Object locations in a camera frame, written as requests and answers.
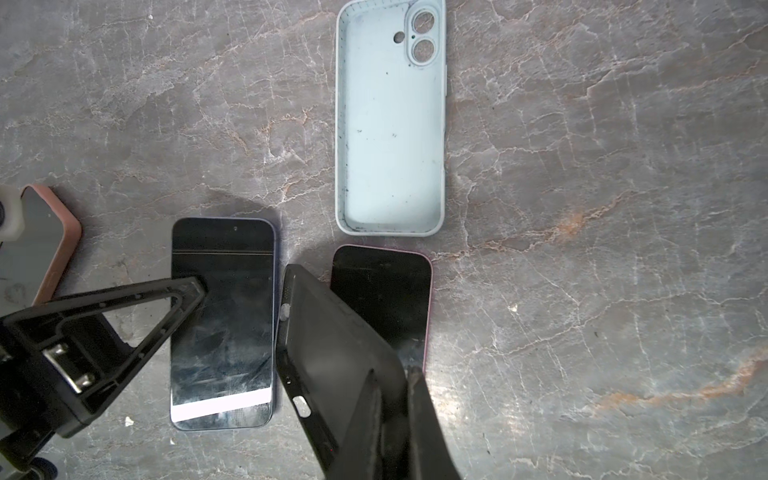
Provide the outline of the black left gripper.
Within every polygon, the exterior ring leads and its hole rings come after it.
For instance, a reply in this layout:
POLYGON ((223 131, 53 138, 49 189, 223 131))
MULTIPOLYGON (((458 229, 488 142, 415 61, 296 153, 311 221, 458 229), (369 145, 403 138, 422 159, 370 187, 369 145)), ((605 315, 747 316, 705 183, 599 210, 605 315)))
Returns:
POLYGON ((195 277, 61 297, 1 319, 1 472, 54 474, 39 452, 90 425, 203 303, 195 277))

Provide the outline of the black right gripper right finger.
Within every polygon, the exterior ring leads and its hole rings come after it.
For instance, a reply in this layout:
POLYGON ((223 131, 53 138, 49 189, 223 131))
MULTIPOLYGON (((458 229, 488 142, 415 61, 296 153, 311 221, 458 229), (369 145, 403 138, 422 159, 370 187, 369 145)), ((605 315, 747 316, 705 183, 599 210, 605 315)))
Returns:
POLYGON ((409 368, 407 382, 409 478, 459 480, 423 371, 409 368))

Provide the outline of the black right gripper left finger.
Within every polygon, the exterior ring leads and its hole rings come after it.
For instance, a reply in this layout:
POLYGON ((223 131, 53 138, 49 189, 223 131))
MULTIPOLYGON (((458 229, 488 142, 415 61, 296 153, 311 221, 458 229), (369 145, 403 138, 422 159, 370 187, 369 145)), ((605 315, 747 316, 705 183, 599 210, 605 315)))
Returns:
POLYGON ((326 475, 327 479, 382 478, 382 402, 382 392, 376 376, 373 371, 369 371, 342 446, 326 475))

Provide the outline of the black phone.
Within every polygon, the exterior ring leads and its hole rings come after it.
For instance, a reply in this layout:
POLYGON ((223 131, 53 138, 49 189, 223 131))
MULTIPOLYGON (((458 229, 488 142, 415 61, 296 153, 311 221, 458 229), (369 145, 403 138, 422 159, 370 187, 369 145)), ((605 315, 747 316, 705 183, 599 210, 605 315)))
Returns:
POLYGON ((265 219, 189 217, 172 229, 171 275, 206 297, 173 333, 170 420, 182 431, 256 428, 275 404, 279 236, 265 219))

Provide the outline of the black phone case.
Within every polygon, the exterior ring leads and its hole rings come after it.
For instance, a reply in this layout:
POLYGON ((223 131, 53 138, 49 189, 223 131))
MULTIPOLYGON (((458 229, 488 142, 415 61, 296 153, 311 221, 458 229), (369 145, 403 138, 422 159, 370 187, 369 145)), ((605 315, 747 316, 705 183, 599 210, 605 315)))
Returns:
POLYGON ((305 267, 283 279, 275 350, 290 399, 305 400, 299 421, 323 472, 338 458, 366 379, 381 391, 383 423, 405 413, 406 377, 390 345, 305 267))

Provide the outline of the light blue phone case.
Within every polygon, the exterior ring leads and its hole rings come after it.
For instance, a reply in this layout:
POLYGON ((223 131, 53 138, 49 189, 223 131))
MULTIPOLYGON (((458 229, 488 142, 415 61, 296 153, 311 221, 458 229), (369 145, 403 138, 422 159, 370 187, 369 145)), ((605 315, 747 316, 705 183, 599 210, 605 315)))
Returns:
POLYGON ((442 227, 446 14, 443 1, 351 1, 337 16, 335 214, 348 235, 442 227))

